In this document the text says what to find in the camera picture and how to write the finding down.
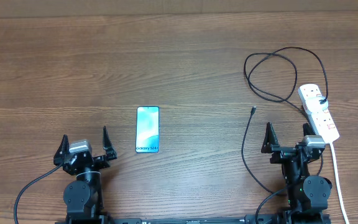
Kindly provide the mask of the Galaxy smartphone with teal screen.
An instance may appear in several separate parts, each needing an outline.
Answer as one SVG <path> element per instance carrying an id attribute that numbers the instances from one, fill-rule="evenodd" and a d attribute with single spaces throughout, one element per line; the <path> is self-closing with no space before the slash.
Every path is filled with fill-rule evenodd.
<path id="1" fill-rule="evenodd" d="M 158 153 L 160 134 L 160 109 L 158 106 L 140 106 L 136 119 L 136 153 Z"/>

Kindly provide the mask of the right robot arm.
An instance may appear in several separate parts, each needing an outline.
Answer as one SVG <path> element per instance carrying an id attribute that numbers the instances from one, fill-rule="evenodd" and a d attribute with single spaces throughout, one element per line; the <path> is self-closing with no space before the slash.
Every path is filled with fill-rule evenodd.
<path id="1" fill-rule="evenodd" d="M 309 163 L 320 159 L 326 143 L 321 136 L 313 134 L 309 124 L 305 123 L 303 130 L 302 141 L 293 147 L 283 147 L 279 145 L 272 123 L 267 123 L 261 152 L 271 155 L 270 163 L 282 166 L 285 187 L 262 201 L 255 212 L 256 223 L 331 223 L 329 215 L 323 211 L 328 208 L 333 185 L 329 179 L 311 175 L 308 170 Z M 259 217 L 262 206 L 282 192 L 287 193 L 289 206 L 279 209 L 273 215 Z"/>

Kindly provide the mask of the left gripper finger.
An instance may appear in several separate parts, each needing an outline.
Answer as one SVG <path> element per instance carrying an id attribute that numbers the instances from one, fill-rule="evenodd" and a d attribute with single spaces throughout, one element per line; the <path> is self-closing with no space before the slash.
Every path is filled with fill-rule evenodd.
<path id="1" fill-rule="evenodd" d="M 103 149 L 106 152 L 106 159 L 108 161 L 117 159 L 117 153 L 112 145 L 108 135 L 108 130 L 105 126 L 103 127 Z"/>
<path id="2" fill-rule="evenodd" d="M 69 153 L 70 143 L 68 141 L 68 136 L 66 134 L 63 135 L 60 146 L 58 147 L 54 157 L 53 164 L 55 166 L 59 166 L 65 162 L 65 157 Z"/>

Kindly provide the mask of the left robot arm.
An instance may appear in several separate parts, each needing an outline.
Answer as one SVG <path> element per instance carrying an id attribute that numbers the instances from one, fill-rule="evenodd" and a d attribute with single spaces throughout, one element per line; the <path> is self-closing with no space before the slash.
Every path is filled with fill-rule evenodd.
<path id="1" fill-rule="evenodd" d="M 68 136 L 63 136 L 53 163 L 76 177 L 63 191 L 67 206 L 65 223 L 114 223 L 110 214 L 103 210 L 100 170 L 109 168 L 110 161 L 117 159 L 106 127 L 103 128 L 103 149 L 105 154 L 93 156 L 88 140 L 69 143 Z"/>

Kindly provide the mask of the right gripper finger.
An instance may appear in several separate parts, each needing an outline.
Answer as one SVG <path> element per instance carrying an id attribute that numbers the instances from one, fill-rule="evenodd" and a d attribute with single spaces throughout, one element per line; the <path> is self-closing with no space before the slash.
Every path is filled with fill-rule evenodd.
<path id="1" fill-rule="evenodd" d="M 315 132 L 309 123 L 303 124 L 303 135 L 304 136 L 315 135 Z"/>
<path id="2" fill-rule="evenodd" d="M 277 135 L 275 134 L 273 125 L 268 122 L 265 130 L 265 137 L 261 148 L 261 153 L 271 154 L 273 151 L 280 147 Z"/>

